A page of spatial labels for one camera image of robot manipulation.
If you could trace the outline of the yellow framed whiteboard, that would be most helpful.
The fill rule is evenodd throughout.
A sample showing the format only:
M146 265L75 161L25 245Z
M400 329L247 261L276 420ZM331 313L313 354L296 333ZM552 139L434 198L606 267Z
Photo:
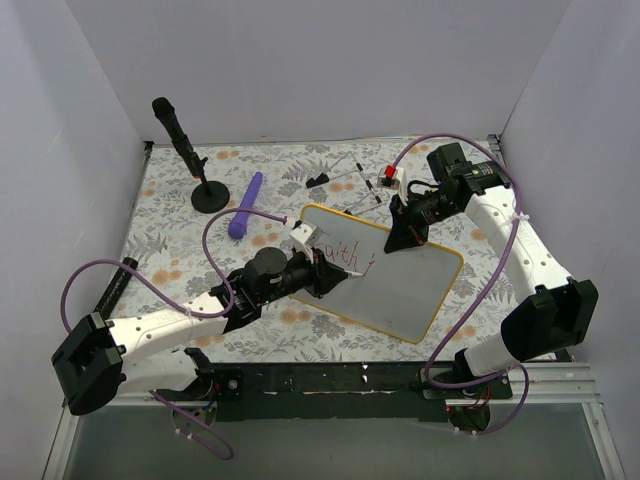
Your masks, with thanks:
M361 276L321 299L299 291L293 299L416 344L423 340L464 264L454 250L427 243L387 254L390 229L318 204L301 220L321 231L316 247L326 259Z

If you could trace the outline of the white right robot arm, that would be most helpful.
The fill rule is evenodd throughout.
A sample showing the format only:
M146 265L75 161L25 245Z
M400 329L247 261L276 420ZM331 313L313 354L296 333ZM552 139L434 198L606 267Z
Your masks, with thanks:
M483 288L484 298L501 274L507 275L517 307L499 331L456 353L449 388L475 397L499 373L523 361L581 344L599 297L590 280L578 281L549 252L522 211L515 180L492 153L481 163L466 159L459 135L427 156L434 181L425 192L397 163L381 169L377 183L393 191L392 228L384 250L391 254L426 244L430 228L466 215L485 235L499 259Z

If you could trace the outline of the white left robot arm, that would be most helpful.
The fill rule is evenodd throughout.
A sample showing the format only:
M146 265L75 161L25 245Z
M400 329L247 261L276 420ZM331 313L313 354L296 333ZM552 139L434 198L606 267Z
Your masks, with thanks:
M203 399L213 386L208 370L191 365L173 374L151 357L198 337L243 328L260 318L265 305L300 290L323 298L351 276L319 249L287 257L267 247L221 285L184 305L173 303L165 310L115 320L92 312L67 329L52 356L66 404L81 416L129 392L166 389Z

